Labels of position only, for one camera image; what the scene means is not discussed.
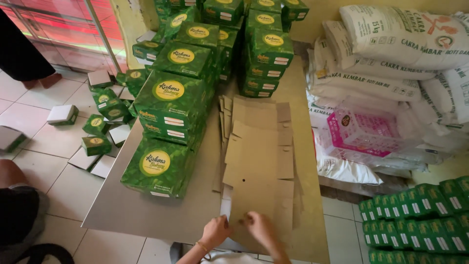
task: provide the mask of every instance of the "hand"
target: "hand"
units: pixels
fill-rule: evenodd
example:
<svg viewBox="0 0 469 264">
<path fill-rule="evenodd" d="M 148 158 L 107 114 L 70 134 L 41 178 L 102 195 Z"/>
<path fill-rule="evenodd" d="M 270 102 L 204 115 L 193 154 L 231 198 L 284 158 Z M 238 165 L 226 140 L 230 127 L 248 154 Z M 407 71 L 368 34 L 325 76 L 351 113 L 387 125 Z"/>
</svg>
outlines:
<svg viewBox="0 0 469 264">
<path fill-rule="evenodd" d="M 267 251 L 277 247 L 277 236 L 272 222 L 266 215 L 251 211 L 246 213 L 243 220 L 249 233 L 265 247 Z"/>
<path fill-rule="evenodd" d="M 231 235 L 233 229 L 228 226 L 226 215 L 213 218 L 204 227 L 204 234 L 199 240 L 210 251 L 219 246 L 225 239 Z"/>
</svg>

